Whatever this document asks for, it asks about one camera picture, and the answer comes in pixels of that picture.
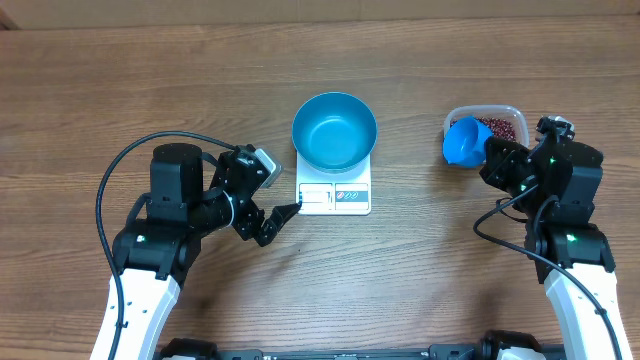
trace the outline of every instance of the wood grain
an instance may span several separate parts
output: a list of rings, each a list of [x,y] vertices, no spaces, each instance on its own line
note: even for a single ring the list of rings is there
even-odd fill
[[[422,347],[490,328],[561,341],[533,263],[471,231],[502,194],[441,158],[451,109],[507,103],[530,130],[563,114],[604,152],[593,221],[615,254],[640,356],[640,18],[630,16],[0,33],[0,358],[91,352],[109,278],[95,191],[123,147],[169,129],[264,146],[286,168],[257,194],[271,208],[295,194],[293,116],[330,90],[378,118],[371,215],[296,217],[264,249],[229,230],[208,237],[161,343]],[[148,191],[156,145],[112,177],[109,238]],[[487,229],[522,243],[504,218]]]
[[[640,0],[0,0],[11,29],[635,15]]]

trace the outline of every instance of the clear plastic container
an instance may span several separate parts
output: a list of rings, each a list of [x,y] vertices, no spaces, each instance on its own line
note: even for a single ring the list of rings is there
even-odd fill
[[[516,141],[525,147],[529,147],[529,130],[527,121],[522,113],[509,105],[470,105],[454,109],[444,120],[444,135],[451,128],[451,122],[460,120],[467,116],[492,117],[507,120],[513,125],[516,133]]]

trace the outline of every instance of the metal bowl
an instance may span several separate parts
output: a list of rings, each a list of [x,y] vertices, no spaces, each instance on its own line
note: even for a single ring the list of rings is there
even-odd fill
[[[369,107],[353,95],[320,94],[293,119],[293,145],[311,166],[328,173],[356,167],[373,150],[378,124]]]

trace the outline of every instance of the kitchen scale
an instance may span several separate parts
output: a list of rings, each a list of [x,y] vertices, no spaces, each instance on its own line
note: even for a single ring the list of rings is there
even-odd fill
[[[296,189],[302,215],[367,215],[371,212],[371,155],[353,169],[327,173],[297,154]]]

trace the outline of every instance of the black cable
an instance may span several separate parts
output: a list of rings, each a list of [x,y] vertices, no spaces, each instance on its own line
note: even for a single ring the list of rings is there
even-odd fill
[[[528,194],[530,194],[532,191],[534,191],[536,188],[538,187],[538,185],[534,185],[533,187],[527,189],[526,191],[524,191],[522,194],[516,196],[515,198],[509,200],[508,202],[506,202],[504,205],[500,205],[496,208],[494,208],[493,210],[489,211],[488,213],[482,215],[476,222],[475,224],[473,224],[473,232],[475,232],[478,236],[480,236],[481,238],[485,239],[485,240],[489,240],[494,244],[498,244],[498,245],[502,245],[504,247],[507,247],[511,250],[517,251],[519,253],[522,253],[524,255],[529,256],[532,259],[535,259],[536,261],[540,261],[543,262],[545,264],[547,264],[548,266],[552,267],[554,270],[557,270],[559,273],[561,273],[562,275],[566,276],[567,279],[571,280],[571,282],[578,287],[578,289],[580,289],[580,291],[582,291],[584,293],[584,295],[591,301],[591,303],[593,304],[593,306],[596,308],[596,313],[599,314],[602,317],[602,321],[604,322],[604,326],[607,328],[607,331],[609,332],[609,337],[611,338],[611,344],[613,346],[613,352],[616,355],[616,359],[618,360],[622,360],[622,352],[620,351],[620,344],[618,344],[618,338],[616,336],[616,332],[613,329],[613,325],[611,324],[611,320],[609,320],[609,316],[607,315],[607,310],[604,309],[600,303],[598,302],[598,299],[595,298],[595,296],[593,296],[593,294],[591,294],[591,292],[584,286],[582,285],[582,283],[576,279],[573,275],[571,275],[571,273],[569,273],[567,270],[561,268],[558,264],[553,263],[552,261],[534,253],[531,252],[527,249],[524,249],[520,246],[514,245],[512,243],[506,242],[504,240],[500,240],[497,239],[493,236],[487,235],[483,232],[481,232],[480,230],[478,230],[478,226],[480,226],[480,224],[482,224],[485,220],[487,220],[488,218],[490,218],[491,216],[495,215],[496,213],[500,212],[500,210],[504,210],[507,207],[513,205],[516,201],[522,199],[523,197],[527,196]]]
[[[537,237],[540,237],[540,220],[542,219],[542,212],[547,206],[549,206],[549,204],[551,204],[551,202],[554,201],[560,201],[560,199],[555,195],[551,195],[546,198],[540,205],[540,208],[538,208],[535,218],[533,218],[533,232]]]
[[[511,198],[506,197],[506,198],[502,198],[502,199],[496,200],[496,207],[502,205],[502,202],[504,200],[511,200]],[[522,223],[522,224],[526,224],[527,223],[527,219],[518,219],[517,217],[513,217],[513,216],[507,214],[506,212],[504,212],[504,210],[500,210],[500,214],[508,217],[509,219],[511,219],[511,220],[513,220],[515,222],[519,222],[519,223]]]
[[[206,161],[209,164],[213,165],[214,168],[216,168],[216,170],[218,169],[218,166],[220,166],[220,164],[218,163],[218,160],[216,160],[216,158],[213,157],[213,155],[209,154],[209,153],[202,153],[202,161]]]
[[[143,144],[149,140],[165,137],[165,136],[184,136],[192,139],[198,139],[202,141],[206,141],[212,144],[216,144],[227,149],[234,150],[235,147],[233,145],[227,144],[220,140],[210,138],[208,136],[194,134],[186,131],[161,131],[157,133],[153,133],[151,135],[147,135],[142,137],[131,145],[127,146],[124,150],[116,156],[115,159],[111,162],[111,165],[107,168],[107,171],[104,173],[102,177],[102,181],[100,182],[100,187],[98,187],[98,194],[96,195],[96,226],[98,227],[98,235],[100,236],[100,243],[102,243],[102,249],[104,250],[104,255],[107,258],[107,262],[109,263],[109,267],[111,268],[111,274],[113,274],[113,280],[116,284],[116,292],[118,294],[118,321],[116,322],[116,332],[113,336],[113,343],[111,344],[111,351],[109,352],[108,360],[113,360],[116,356],[116,351],[118,350],[118,342],[120,341],[120,333],[122,332],[122,326],[124,321],[124,294],[122,291],[122,282],[120,281],[120,274],[118,274],[118,269],[116,269],[115,262],[113,260],[113,256],[111,255],[111,250],[109,248],[109,243],[107,242],[107,237],[104,234],[104,226],[102,225],[102,195],[104,194],[104,189],[107,186],[107,180],[109,180],[109,176],[115,169],[116,165],[122,160],[122,158],[127,155],[131,150],[138,147],[140,144]]]

